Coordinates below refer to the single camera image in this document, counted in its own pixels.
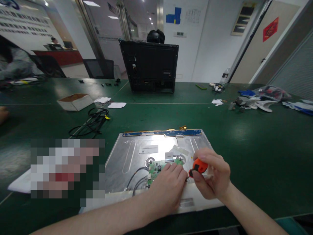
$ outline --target green table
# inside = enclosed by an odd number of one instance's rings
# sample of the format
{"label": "green table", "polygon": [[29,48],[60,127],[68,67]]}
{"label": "green table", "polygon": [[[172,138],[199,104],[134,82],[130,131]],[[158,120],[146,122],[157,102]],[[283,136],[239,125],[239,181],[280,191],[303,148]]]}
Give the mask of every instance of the green table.
{"label": "green table", "polygon": [[[195,83],[176,83],[175,94],[133,94],[128,81],[104,86],[107,80],[56,78],[40,85],[14,87],[0,93],[0,105],[11,111],[11,119],[0,127],[0,201],[10,192],[7,186],[29,169],[31,138],[68,138],[68,131],[82,125],[91,105],[79,112],[67,112],[56,100],[73,93],[88,93],[93,99],[112,97],[126,102],[122,109],[110,109],[98,138],[106,139],[105,157],[87,167],[82,182],[69,195],[83,195],[91,189],[93,169],[105,164],[119,133],[139,130],[166,130],[186,125],[201,128],[214,150],[231,167],[232,182],[272,218],[313,212],[313,122],[312,117],[273,105],[273,113],[260,109],[229,111],[216,107],[215,99],[233,101],[238,90],[254,89],[257,84],[228,84],[225,92],[214,95]],[[0,205],[4,234],[27,234],[43,226],[73,216],[78,203],[68,200],[30,199],[12,193]],[[173,215],[153,222],[136,233],[181,234],[237,225],[225,207]]]}

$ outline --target red desk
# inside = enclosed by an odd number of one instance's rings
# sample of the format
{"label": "red desk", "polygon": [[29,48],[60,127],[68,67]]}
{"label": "red desk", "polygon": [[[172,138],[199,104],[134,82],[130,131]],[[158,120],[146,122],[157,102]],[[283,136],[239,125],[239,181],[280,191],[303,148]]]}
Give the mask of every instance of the red desk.
{"label": "red desk", "polygon": [[79,51],[33,51],[36,55],[50,55],[60,66],[83,63]]}

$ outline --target water bottle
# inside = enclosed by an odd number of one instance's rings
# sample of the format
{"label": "water bottle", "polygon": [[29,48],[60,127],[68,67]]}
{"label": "water bottle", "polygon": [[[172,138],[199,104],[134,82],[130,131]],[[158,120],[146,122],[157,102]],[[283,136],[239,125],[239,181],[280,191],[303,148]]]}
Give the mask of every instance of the water bottle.
{"label": "water bottle", "polygon": [[230,70],[231,70],[231,68],[228,67],[228,68],[224,71],[223,76],[222,76],[222,79],[221,79],[221,81],[220,81],[220,84],[225,85],[225,83],[228,82],[228,75],[229,75]]}

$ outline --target green circuit board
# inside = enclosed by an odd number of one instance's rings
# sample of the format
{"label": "green circuit board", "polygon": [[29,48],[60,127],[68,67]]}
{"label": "green circuit board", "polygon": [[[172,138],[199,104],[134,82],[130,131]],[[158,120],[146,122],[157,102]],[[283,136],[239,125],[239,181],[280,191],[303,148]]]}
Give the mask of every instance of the green circuit board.
{"label": "green circuit board", "polygon": [[[183,161],[181,161],[179,159],[175,159],[173,162],[168,162],[168,163],[170,163],[170,164],[176,163],[176,164],[183,165]],[[149,175],[148,175],[148,184],[147,184],[148,188],[150,188],[150,185],[155,180],[155,178],[158,176],[158,174],[162,171],[163,167],[166,164],[167,163],[165,162],[165,160],[155,161],[155,162],[152,162],[150,164]]]}

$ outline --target white box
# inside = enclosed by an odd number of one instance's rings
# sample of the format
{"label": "white box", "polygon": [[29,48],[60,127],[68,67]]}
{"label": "white box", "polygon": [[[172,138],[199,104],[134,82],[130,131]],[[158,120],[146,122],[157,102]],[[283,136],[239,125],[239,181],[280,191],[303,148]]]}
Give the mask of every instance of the white box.
{"label": "white box", "polygon": [[80,111],[94,101],[88,94],[73,94],[57,101],[64,110]]}

